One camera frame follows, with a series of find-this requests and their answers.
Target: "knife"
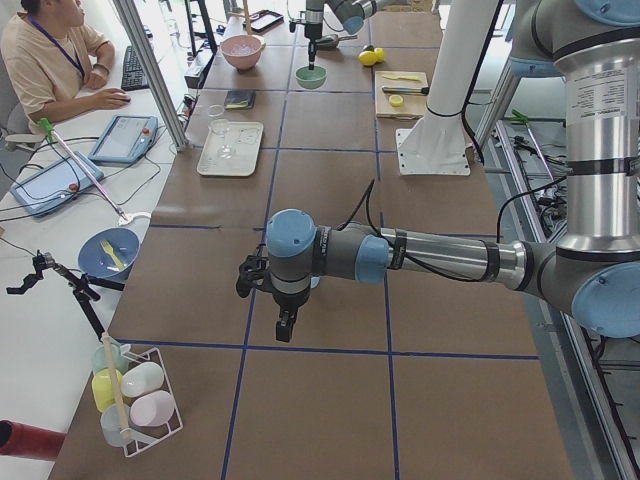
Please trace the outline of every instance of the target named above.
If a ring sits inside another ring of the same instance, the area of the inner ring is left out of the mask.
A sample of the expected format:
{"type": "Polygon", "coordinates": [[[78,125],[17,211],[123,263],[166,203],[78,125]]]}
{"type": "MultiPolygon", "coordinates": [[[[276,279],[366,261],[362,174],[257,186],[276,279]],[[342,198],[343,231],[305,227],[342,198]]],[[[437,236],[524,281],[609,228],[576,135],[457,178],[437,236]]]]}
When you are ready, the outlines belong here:
{"type": "Polygon", "coordinates": [[[382,87],[382,91],[401,95],[429,95],[429,87],[382,87]]]}

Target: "person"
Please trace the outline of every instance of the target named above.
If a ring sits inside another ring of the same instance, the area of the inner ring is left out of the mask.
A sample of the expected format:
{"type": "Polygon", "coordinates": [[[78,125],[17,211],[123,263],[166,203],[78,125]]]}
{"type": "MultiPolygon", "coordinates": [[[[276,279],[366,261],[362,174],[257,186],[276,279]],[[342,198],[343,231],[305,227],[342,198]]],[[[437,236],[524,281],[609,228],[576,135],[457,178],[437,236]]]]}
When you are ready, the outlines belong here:
{"type": "Polygon", "coordinates": [[[37,125],[42,118],[55,123],[128,104],[123,90],[99,90],[107,83],[115,49],[84,24],[80,0],[21,0],[21,5],[25,12],[9,20],[0,51],[31,131],[42,133],[37,125]],[[99,91],[76,98],[82,87],[99,91]]]}

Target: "brown table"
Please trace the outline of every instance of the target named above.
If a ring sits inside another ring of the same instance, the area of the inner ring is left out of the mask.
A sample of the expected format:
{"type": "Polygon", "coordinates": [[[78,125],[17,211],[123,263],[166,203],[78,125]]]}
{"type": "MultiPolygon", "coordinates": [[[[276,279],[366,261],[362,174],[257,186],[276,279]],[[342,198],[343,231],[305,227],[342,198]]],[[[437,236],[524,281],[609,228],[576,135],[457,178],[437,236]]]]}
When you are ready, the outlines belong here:
{"type": "MultiPolygon", "coordinates": [[[[268,295],[235,294],[271,214],[301,208],[337,225],[371,178],[386,226],[488,237],[495,224],[480,166],[399,175],[393,135],[407,123],[375,119],[373,75],[357,62],[373,43],[387,51],[379,68],[431,79],[436,17],[376,15],[357,41],[319,54],[329,78],[316,91],[291,75],[301,34],[285,44],[282,32],[250,72],[217,59],[199,100],[258,91],[253,110],[229,115],[264,123],[255,174],[203,178],[199,148],[177,156],[110,328],[160,347],[184,429],[125,459],[104,443],[87,388],[50,478],[572,478],[519,293],[417,272],[379,285],[323,278],[290,344],[274,340],[268,295]]],[[[187,134],[202,145],[205,117],[187,134]]]]}

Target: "blue plastic container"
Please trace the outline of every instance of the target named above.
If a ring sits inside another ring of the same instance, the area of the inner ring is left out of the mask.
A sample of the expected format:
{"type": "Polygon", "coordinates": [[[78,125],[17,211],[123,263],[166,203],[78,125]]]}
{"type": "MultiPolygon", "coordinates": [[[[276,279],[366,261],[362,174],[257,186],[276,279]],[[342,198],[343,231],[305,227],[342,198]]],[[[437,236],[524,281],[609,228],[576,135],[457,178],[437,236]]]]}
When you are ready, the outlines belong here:
{"type": "Polygon", "coordinates": [[[139,251],[140,240],[134,232],[128,228],[110,228],[95,234],[85,242],[78,253],[78,266],[87,275],[123,282],[129,277],[139,251]],[[103,240],[111,245],[114,255],[122,262],[122,270],[102,247],[103,240]]]}

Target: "man's arm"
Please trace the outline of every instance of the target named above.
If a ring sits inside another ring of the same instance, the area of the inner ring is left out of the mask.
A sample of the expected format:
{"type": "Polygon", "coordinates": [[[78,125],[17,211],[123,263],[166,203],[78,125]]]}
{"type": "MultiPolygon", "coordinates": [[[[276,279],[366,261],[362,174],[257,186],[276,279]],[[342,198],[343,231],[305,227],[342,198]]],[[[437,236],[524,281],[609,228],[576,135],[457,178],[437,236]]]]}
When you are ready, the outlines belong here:
{"type": "Polygon", "coordinates": [[[84,78],[84,84],[93,90],[102,88],[107,84],[109,73],[113,67],[116,49],[110,41],[104,42],[96,49],[96,63],[84,78]]]}
{"type": "Polygon", "coordinates": [[[115,110],[124,107],[130,101],[129,96],[119,88],[107,88],[86,97],[74,98],[59,102],[49,102],[29,115],[35,123],[41,118],[50,122],[68,120],[91,110],[115,110]]]}

